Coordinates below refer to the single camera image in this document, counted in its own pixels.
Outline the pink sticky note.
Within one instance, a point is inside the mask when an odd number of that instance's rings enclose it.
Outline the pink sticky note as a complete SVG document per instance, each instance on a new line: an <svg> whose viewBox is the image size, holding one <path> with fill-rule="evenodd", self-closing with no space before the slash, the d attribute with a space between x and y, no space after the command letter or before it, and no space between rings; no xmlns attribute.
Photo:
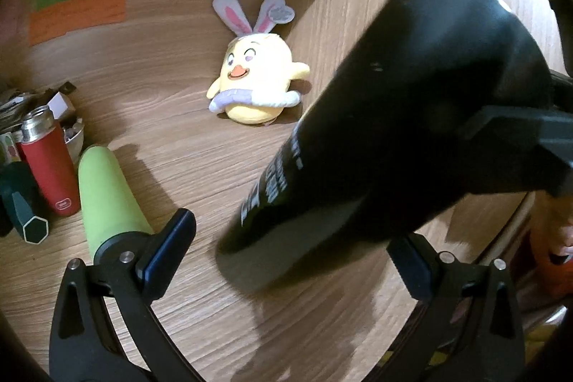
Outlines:
<svg viewBox="0 0 573 382"><path fill-rule="evenodd" d="M5 44L18 34L19 21L25 7L24 0L1 0L0 44Z"/></svg>

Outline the dark green hexagonal box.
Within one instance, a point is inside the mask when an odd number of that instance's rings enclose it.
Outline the dark green hexagonal box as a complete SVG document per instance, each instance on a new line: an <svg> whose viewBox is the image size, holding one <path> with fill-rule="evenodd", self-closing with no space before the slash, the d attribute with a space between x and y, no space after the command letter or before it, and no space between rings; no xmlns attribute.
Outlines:
<svg viewBox="0 0 573 382"><path fill-rule="evenodd" d="M1 167L1 237L15 230L29 244L49 235L47 209L39 187L24 162Z"/></svg>

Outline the orange sticky note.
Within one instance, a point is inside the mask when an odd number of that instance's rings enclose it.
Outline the orange sticky note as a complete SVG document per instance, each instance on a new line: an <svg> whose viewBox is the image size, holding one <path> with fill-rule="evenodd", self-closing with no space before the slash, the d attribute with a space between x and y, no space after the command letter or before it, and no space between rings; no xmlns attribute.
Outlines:
<svg viewBox="0 0 573 382"><path fill-rule="evenodd" d="M126 0L66 0L29 15L28 44L42 44L72 31L125 19Z"/></svg>

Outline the small white cardboard box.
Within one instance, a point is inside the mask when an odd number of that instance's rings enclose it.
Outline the small white cardboard box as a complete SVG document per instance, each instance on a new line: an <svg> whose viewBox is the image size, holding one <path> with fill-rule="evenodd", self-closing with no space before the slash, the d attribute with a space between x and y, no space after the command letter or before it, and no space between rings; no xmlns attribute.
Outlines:
<svg viewBox="0 0 573 382"><path fill-rule="evenodd" d="M76 114L76 109L67 95L57 92L48 101L48 107L52 112L53 118L57 121L63 121L71 118Z"/></svg>

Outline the black metal cup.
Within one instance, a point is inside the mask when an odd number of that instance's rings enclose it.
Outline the black metal cup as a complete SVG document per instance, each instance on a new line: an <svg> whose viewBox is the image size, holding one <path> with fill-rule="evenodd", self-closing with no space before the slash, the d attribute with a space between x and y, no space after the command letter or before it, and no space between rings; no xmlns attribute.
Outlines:
<svg viewBox="0 0 573 382"><path fill-rule="evenodd" d="M500 0L387 0L238 210L217 249L384 241L462 198L487 106L547 108L550 72Z"/></svg>

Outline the lime green cylinder bottle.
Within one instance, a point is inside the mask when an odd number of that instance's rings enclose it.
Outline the lime green cylinder bottle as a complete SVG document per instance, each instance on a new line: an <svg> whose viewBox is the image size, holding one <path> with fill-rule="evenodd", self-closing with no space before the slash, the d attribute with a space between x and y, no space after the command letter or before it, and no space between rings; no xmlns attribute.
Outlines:
<svg viewBox="0 0 573 382"><path fill-rule="evenodd" d="M103 254L103 245L120 234L153 234L120 167L109 148L93 145L82 155L79 190L83 227L93 263Z"/></svg>

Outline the yellow chick plush toy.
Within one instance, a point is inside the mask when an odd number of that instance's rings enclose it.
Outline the yellow chick plush toy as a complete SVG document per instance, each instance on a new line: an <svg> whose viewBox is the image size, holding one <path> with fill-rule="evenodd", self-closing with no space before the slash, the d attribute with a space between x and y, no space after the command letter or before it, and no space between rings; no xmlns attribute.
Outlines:
<svg viewBox="0 0 573 382"><path fill-rule="evenodd" d="M295 19L285 0L263 0L254 25L238 0L213 0L213 9L235 34L224 53L221 71L206 97L209 111L231 120L259 125L276 120L286 108L294 108L302 95L292 81L304 81L310 66L296 62L288 44L275 34L278 24Z"/></svg>

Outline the red thermos bottle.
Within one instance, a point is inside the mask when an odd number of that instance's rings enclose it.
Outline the red thermos bottle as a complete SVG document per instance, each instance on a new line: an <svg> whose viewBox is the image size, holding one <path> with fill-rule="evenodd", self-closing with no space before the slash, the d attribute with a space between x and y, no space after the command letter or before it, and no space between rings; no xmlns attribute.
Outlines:
<svg viewBox="0 0 573 382"><path fill-rule="evenodd" d="M48 106L34 108L23 118L19 146L49 208L71 216L81 208L75 167L64 134Z"/></svg>

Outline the small metal bowl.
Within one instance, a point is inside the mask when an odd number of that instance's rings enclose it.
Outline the small metal bowl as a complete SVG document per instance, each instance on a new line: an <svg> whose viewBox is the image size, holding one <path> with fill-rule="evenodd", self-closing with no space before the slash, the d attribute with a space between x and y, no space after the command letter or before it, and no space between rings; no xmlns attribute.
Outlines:
<svg viewBox="0 0 573 382"><path fill-rule="evenodd" d="M72 162L78 164L85 143L85 124L82 118L79 117L71 127L64 129L64 141Z"/></svg>

